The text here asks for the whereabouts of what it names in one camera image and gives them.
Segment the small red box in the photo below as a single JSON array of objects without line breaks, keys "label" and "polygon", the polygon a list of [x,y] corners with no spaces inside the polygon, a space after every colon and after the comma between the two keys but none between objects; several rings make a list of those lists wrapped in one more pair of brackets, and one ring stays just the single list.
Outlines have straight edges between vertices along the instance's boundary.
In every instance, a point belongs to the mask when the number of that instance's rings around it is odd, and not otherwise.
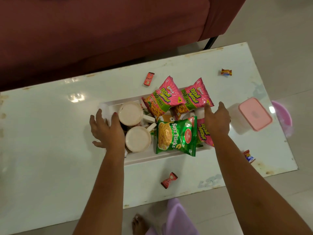
[{"label": "small red box", "polygon": [[149,72],[143,84],[146,86],[150,86],[153,76],[154,76],[154,73]]}]

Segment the white coffee table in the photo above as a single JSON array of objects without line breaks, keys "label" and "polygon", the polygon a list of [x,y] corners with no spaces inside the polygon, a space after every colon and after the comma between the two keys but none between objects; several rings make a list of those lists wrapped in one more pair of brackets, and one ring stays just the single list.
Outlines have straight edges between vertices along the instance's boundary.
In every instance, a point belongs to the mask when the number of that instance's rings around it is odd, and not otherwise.
[{"label": "white coffee table", "polygon": [[[220,76],[221,68],[232,69],[233,76]],[[148,72],[155,76],[145,87]],[[91,143],[90,114],[102,102],[150,94],[168,75],[179,88],[202,77],[215,104],[229,107],[254,96],[267,110],[272,106],[247,43],[2,92],[0,235],[79,219],[104,157]],[[229,133],[241,150],[251,151],[262,176],[298,169],[271,115],[273,123],[260,132]],[[172,171],[178,180],[164,189],[160,182]],[[127,164],[124,185],[124,208],[130,208],[225,183],[212,148],[196,157]]]}]

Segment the sofa armrest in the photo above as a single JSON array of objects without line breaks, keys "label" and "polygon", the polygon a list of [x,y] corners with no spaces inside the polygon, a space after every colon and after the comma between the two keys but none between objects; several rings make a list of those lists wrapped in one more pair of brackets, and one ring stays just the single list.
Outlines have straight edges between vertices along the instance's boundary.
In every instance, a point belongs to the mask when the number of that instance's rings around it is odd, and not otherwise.
[{"label": "sofa armrest", "polygon": [[209,2],[209,14],[199,41],[224,34],[245,0],[209,0]]}]

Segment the hand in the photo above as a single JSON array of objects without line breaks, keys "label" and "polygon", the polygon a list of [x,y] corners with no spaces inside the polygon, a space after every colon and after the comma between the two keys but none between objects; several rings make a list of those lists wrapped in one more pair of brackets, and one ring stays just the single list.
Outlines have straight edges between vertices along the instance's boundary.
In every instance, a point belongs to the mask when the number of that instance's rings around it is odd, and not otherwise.
[{"label": "hand", "polygon": [[89,124],[91,126],[92,135],[100,140],[92,143],[98,148],[123,149],[125,148],[125,135],[119,123],[118,114],[112,115],[111,126],[108,126],[107,120],[102,118],[102,110],[99,109],[96,114],[96,120],[93,115],[90,116]]},{"label": "hand", "polygon": [[225,108],[223,102],[218,104],[218,109],[215,113],[212,112],[211,107],[207,104],[204,107],[205,126],[211,135],[228,134],[230,116],[228,110]]}]

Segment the foot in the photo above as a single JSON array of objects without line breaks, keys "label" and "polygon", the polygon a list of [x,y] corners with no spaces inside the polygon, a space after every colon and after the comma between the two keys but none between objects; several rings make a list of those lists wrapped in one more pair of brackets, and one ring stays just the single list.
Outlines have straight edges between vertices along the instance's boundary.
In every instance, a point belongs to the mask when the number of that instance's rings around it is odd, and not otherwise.
[{"label": "foot", "polygon": [[149,230],[145,220],[139,214],[135,215],[133,221],[131,222],[131,226],[133,228],[133,235],[145,235]]}]

